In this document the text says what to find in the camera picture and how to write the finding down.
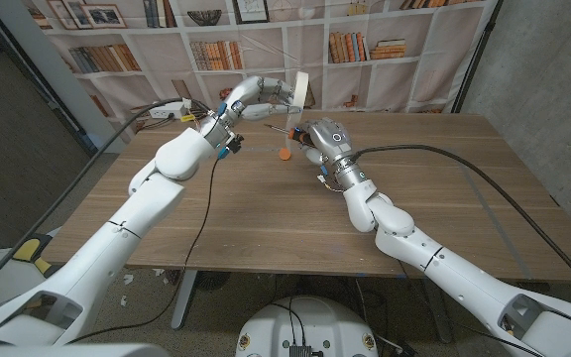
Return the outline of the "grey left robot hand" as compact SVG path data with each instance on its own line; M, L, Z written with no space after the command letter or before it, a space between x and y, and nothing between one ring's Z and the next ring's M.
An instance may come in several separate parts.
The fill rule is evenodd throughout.
M213 148L221 148L235 138L232 128L241 121L256 122L277 114L287 115L288 134L300 122L308 82L308 74L301 71L296 74L294 87L271 77L247 77L215 111L209 112L200 134Z

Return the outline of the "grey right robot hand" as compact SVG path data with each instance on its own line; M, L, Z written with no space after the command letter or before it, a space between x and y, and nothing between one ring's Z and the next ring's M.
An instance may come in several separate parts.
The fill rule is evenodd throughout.
M305 121L299 128L308 134L312 143L311 146L303 146L307 158L332 172L343 188L350 189L367 180L365 173L352 159L354 150L351 138L341 123L323 117Z

